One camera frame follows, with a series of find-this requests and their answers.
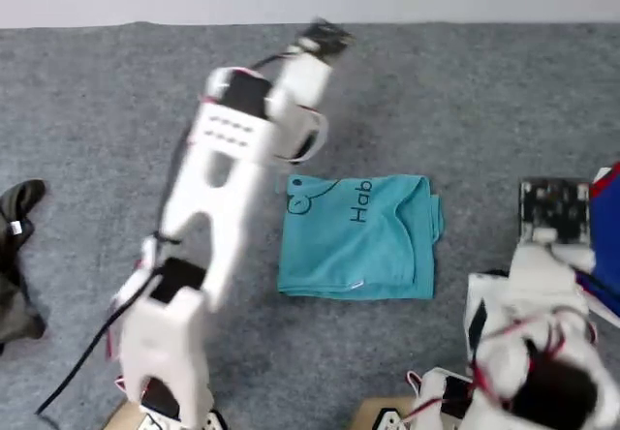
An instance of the folded towel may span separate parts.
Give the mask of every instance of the folded towel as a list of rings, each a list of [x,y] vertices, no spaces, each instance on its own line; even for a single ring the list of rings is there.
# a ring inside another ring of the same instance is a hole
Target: folded towel
[[[334,299],[433,297],[444,220],[428,178],[291,175],[278,290]]]

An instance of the gray carpet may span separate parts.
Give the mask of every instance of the gray carpet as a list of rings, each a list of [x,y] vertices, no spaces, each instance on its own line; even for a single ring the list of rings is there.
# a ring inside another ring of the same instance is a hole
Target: gray carpet
[[[153,228],[172,146],[214,68],[249,64],[294,26],[0,31],[0,187],[43,178],[22,251],[46,336],[0,357],[2,428],[32,416],[102,322]],[[507,266],[524,175],[590,177],[620,151],[620,26],[351,25],[326,92],[332,135],[303,172],[422,173],[443,197],[433,301],[348,303],[275,290],[283,197],[263,198],[252,248],[208,344],[233,429],[344,428],[403,374],[464,368],[468,272]],[[201,233],[190,247],[200,249]],[[620,333],[599,322],[620,378]],[[97,429],[121,396],[100,347],[49,410]]]

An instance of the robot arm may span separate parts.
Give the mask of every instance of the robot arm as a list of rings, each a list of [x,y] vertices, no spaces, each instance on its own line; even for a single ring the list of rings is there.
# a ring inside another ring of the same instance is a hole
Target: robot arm
[[[148,283],[122,319],[119,358],[128,399],[141,403],[162,428],[206,425],[213,397],[203,352],[205,314],[221,305],[268,169],[304,159],[325,136],[315,107],[330,62],[350,40],[318,21],[282,55],[283,70],[274,83],[245,68],[218,69],[208,79],[160,226],[144,240],[139,267],[116,297],[123,303]],[[213,175],[222,159],[231,166],[219,183]],[[207,270],[170,257],[171,247],[201,215],[211,222]]]
[[[464,326],[473,379],[441,369],[424,375],[409,417],[415,430],[448,428],[446,416],[459,430],[591,430],[612,427],[620,414],[574,272],[593,265],[588,185],[525,181],[519,208],[510,273],[469,278]]]

